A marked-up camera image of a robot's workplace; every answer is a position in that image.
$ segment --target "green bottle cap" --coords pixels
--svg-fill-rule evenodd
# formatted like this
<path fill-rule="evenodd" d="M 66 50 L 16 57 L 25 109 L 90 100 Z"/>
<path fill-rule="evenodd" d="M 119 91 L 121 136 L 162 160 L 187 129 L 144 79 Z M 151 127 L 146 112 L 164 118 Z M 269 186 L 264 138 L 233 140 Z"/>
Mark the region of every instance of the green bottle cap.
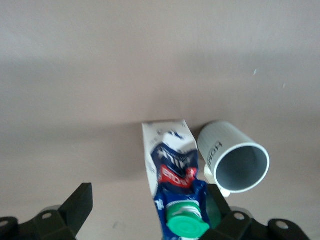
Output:
<path fill-rule="evenodd" d="M 202 220 L 199 206 L 190 201 L 168 207 L 166 219 L 171 232 L 183 238 L 200 238 L 210 228 Z"/>

